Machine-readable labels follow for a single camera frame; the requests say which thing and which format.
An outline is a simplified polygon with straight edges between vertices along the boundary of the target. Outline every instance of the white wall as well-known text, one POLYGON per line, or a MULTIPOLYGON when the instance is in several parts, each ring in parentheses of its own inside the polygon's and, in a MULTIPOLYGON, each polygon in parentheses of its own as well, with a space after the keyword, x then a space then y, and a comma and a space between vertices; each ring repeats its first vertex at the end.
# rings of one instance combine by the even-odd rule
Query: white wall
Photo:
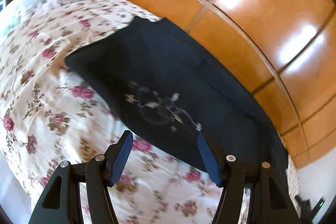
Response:
POLYGON ((323 158, 299 170, 299 193, 302 199, 310 199, 313 208, 321 197, 325 204, 313 220, 317 224, 336 195, 336 147, 323 158))
POLYGON ((31 211, 31 199, 8 167, 0 152, 0 205, 13 224, 27 224, 31 211))

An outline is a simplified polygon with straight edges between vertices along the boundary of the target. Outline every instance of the metal pivot screw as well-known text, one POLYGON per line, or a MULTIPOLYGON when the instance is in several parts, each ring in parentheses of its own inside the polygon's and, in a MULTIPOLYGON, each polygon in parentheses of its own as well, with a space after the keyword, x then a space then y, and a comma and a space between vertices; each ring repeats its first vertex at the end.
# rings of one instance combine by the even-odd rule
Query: metal pivot screw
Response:
POLYGON ((227 155, 227 156, 226 156, 226 159, 227 159, 228 161, 235 161, 235 160, 236 160, 236 157, 235 157, 235 156, 232 156, 232 155, 227 155))
POLYGON ((271 165, 270 165, 268 162, 266 162, 266 161, 264 161, 264 162, 261 164, 261 166, 264 167, 264 168, 266 168, 266 169, 268 169, 268 168, 271 167, 271 165))
POLYGON ((64 168, 64 167, 67 167, 69 165, 69 163, 65 160, 65 161, 63 161, 63 162, 61 162, 61 164, 60 164, 60 166, 62 167, 62 168, 64 168))
POLYGON ((105 159, 105 157, 104 157, 104 155, 100 154, 100 155, 97 155, 95 159, 96 159, 96 161, 102 161, 102 160, 105 159))

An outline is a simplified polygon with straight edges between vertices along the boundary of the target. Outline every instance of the floral bedsheet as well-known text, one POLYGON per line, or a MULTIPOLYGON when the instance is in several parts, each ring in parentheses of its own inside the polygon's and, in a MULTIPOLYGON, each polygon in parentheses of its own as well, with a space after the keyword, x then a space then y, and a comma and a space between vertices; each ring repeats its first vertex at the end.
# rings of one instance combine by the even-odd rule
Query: floral bedsheet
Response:
MULTIPOLYGON (((64 58, 127 26, 159 17, 125 0, 86 0, 34 15, 0 42, 0 149, 36 203, 55 168, 90 160, 116 143, 126 126, 64 58)), ((297 173, 289 158, 289 192, 297 173)), ((209 176, 134 134, 125 170, 110 196, 120 223, 211 223, 221 196, 209 176)), ((240 223, 246 222, 245 189, 240 223)), ((85 223, 91 223, 85 184, 85 223)))

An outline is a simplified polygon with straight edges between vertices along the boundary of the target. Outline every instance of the blue gripper pad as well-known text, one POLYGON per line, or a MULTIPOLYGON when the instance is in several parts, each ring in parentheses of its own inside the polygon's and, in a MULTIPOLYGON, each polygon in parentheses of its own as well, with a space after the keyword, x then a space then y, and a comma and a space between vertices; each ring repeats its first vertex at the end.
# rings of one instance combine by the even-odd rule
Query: blue gripper pad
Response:
POLYGON ((132 133, 129 132, 112 165, 112 176, 109 179, 111 185, 120 180, 128 156, 131 153, 132 146, 133 146, 133 135, 132 133))
POLYGON ((214 182, 216 186, 219 186, 222 183, 219 174, 219 165, 202 132, 198 134, 197 145, 211 181, 214 182))

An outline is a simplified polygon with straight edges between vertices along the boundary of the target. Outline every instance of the flower pattern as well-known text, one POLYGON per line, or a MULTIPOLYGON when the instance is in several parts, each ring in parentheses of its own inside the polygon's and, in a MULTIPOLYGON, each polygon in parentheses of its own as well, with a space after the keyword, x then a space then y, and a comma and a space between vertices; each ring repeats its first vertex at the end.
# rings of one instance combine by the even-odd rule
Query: flower pattern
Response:
MULTIPOLYGON (((104 153, 126 129, 117 113, 65 67, 64 57, 128 26, 134 16, 159 20, 126 0, 88 0, 24 19, 4 38, 0 149, 32 200, 39 198, 60 162, 86 162, 104 153)), ((130 93, 130 103, 136 104, 137 93, 130 93)), ((154 96, 143 105, 156 111, 167 107, 164 100, 154 96)), ((190 120, 183 110, 171 115, 174 125, 190 120)), ((193 130, 200 130, 197 121, 193 130)), ((90 224, 85 186, 80 191, 84 223, 90 224)), ((206 173, 135 135, 125 170, 109 194, 120 223, 210 223, 221 190, 206 173)))
POLYGON ((81 118, 86 118, 86 115, 89 114, 89 116, 93 116, 93 112, 91 111, 92 107, 97 106, 97 102, 95 100, 92 100, 92 98, 95 95, 95 92, 93 89, 88 88, 87 83, 81 82, 80 85, 76 85, 73 88, 67 88, 67 87, 57 87, 57 90, 62 90, 63 92, 71 91, 71 94, 73 97, 77 98, 83 98, 85 99, 80 103, 80 112, 76 113, 77 116, 81 118))
POLYGON ((26 146, 26 149, 28 151, 28 154, 35 154, 36 153, 36 145, 37 140, 34 135, 28 136, 28 143, 24 144, 26 146))
POLYGON ((27 117, 32 116, 32 112, 38 112, 42 107, 43 107, 43 103, 41 101, 42 97, 44 97, 44 93, 40 94, 40 85, 38 83, 35 83, 34 85, 34 89, 31 92, 33 95, 33 101, 32 102, 27 102, 28 103, 28 111, 26 113, 26 115, 24 116, 23 120, 26 119, 27 117))
POLYGON ((51 110, 44 113, 44 117, 49 118, 49 123, 47 126, 50 131, 56 131, 56 134, 61 136, 64 135, 69 127, 70 118, 67 117, 65 112, 52 114, 51 110))
POLYGON ((120 180, 115 184, 116 189, 119 192, 134 193, 138 189, 137 177, 131 172, 124 171, 120 180))
POLYGON ((35 71, 33 69, 25 71, 21 78, 21 85, 27 84, 34 76, 35 71))
POLYGON ((184 204, 176 203, 175 210, 181 211, 185 217, 194 216, 197 213, 197 204, 194 200, 189 200, 184 204))

